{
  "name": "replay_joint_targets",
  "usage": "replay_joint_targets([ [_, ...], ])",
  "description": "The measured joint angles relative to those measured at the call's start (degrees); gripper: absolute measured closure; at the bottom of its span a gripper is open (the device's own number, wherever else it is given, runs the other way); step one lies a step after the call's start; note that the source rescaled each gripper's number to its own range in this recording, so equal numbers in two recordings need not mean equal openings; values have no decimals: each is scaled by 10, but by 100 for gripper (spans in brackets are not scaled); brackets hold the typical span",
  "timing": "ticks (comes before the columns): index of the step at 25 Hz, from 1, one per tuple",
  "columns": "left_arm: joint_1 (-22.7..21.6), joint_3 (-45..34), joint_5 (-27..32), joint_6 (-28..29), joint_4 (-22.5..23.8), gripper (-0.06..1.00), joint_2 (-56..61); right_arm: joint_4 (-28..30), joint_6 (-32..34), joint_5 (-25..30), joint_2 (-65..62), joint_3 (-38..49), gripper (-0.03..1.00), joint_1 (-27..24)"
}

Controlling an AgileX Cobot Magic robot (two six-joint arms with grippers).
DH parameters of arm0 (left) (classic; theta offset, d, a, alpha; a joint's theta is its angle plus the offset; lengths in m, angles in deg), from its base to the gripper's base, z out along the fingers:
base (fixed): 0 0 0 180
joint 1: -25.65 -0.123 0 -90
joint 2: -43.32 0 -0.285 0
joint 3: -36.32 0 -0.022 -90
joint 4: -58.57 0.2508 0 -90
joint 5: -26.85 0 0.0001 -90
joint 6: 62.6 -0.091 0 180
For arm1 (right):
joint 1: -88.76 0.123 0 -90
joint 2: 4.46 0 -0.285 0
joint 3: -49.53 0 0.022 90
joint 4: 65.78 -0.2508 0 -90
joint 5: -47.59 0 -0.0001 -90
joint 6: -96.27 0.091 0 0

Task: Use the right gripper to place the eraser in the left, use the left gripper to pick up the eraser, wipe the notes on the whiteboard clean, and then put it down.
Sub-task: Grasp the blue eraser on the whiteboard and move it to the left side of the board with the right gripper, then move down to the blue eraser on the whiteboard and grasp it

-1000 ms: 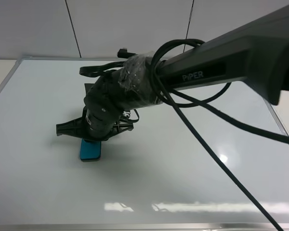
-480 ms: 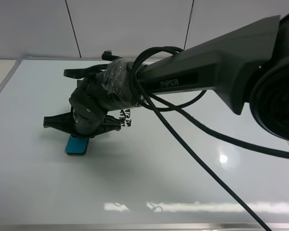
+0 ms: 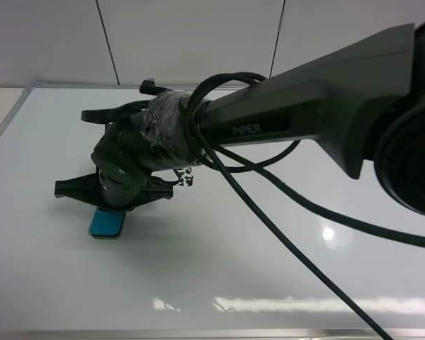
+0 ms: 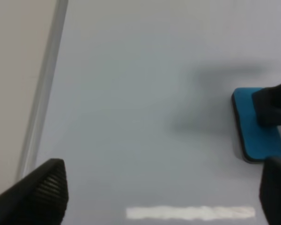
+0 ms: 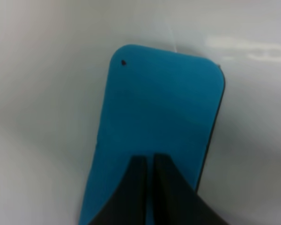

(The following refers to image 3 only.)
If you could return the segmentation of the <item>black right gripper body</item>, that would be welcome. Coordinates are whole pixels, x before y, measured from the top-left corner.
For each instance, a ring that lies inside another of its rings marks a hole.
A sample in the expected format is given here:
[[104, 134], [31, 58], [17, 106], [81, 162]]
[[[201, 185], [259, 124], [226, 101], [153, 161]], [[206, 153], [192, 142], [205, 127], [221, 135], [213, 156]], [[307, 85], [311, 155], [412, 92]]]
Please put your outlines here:
[[100, 210], [131, 211], [157, 200], [173, 198], [174, 183], [156, 176], [149, 176], [138, 184], [121, 183], [102, 171], [96, 171], [56, 181], [54, 195], [56, 198], [71, 198]]

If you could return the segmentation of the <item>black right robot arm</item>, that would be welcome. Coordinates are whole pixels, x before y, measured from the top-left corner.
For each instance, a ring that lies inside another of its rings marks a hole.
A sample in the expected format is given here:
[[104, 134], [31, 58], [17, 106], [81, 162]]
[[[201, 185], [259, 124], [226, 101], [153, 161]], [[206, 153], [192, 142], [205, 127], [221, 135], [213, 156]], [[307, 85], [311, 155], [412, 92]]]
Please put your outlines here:
[[200, 144], [314, 140], [352, 179], [372, 161], [383, 189], [425, 215], [425, 23], [385, 29], [270, 79], [218, 74], [193, 92], [140, 85], [145, 100], [84, 110], [106, 131], [92, 174], [55, 183], [57, 198], [126, 211], [173, 195], [157, 171], [204, 164]]

